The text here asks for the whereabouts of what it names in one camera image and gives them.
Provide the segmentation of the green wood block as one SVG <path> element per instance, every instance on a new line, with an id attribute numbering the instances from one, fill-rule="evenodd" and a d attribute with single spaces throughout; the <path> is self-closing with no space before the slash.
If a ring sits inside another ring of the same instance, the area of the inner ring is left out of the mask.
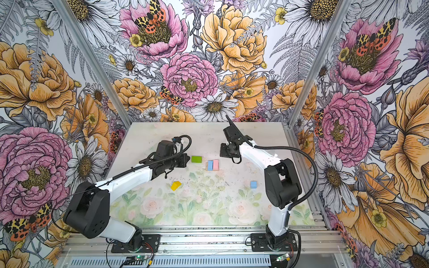
<path id="1" fill-rule="evenodd" d="M 191 162 L 192 163 L 200 164 L 200 163 L 203 162 L 203 157 L 202 156 L 192 156 L 191 157 Z"/>

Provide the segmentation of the pink wood block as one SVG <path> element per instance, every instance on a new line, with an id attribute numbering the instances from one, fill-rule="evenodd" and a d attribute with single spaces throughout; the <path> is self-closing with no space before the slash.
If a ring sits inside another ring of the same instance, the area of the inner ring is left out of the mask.
<path id="1" fill-rule="evenodd" d="M 213 171 L 219 171 L 220 162 L 219 159 L 213 160 Z"/>

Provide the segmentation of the yellow wood block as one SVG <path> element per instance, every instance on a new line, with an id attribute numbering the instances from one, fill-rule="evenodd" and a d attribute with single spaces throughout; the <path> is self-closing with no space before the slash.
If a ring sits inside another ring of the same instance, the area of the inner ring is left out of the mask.
<path id="1" fill-rule="evenodd" d="M 182 185 L 182 183 L 179 181 L 173 182 L 171 185 L 171 190 L 173 192 L 175 192 L 181 185 Z"/>

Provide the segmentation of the blue long wood block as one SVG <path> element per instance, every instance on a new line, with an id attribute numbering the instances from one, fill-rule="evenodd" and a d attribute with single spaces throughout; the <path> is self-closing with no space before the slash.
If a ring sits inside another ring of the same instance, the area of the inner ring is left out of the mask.
<path id="1" fill-rule="evenodd" d="M 213 160 L 209 160 L 207 162 L 207 170 L 208 171 L 213 171 L 213 164 L 214 164 Z"/>

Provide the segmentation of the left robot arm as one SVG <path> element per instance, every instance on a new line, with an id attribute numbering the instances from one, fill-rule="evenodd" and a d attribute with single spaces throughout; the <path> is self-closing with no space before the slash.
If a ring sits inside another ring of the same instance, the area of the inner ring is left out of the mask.
<path id="1" fill-rule="evenodd" d="M 64 223 L 88 239 L 103 237 L 121 243 L 127 251 L 139 251 L 144 245 L 141 229 L 111 217 L 111 204 L 137 186 L 185 168 L 191 140 L 188 135 L 162 140 L 156 151 L 127 171 L 98 183 L 79 184 L 64 213 Z"/>

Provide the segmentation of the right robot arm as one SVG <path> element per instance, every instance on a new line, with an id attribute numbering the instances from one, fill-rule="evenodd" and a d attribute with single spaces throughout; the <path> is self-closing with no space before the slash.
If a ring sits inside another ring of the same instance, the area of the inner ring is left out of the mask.
<path id="1" fill-rule="evenodd" d="M 268 153 L 275 147 L 258 146 L 250 136 L 243 135 L 233 122 L 223 132 L 227 143 L 221 144 L 220 157 L 238 158 L 240 161 L 245 158 L 264 172 L 265 193 L 272 208 L 265 237 L 255 240 L 253 250 L 297 250 L 297 239 L 289 228 L 292 205 L 302 194 L 294 162 Z"/>

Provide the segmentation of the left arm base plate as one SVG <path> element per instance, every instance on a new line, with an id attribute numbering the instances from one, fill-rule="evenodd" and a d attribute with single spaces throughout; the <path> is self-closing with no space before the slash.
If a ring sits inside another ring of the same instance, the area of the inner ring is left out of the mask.
<path id="1" fill-rule="evenodd" d="M 115 241 L 112 253 L 157 253 L 160 245 L 159 234 L 136 234 L 129 242 Z"/>

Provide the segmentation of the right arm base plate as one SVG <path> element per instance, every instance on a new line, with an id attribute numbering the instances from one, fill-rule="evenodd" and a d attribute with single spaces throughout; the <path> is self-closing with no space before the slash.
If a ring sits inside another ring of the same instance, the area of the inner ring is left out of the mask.
<path id="1" fill-rule="evenodd" d="M 252 233 L 250 235 L 250 243 L 253 252 L 295 252 L 298 250 L 297 242 L 298 240 L 291 232 L 281 236 L 273 236 L 268 233 Z"/>

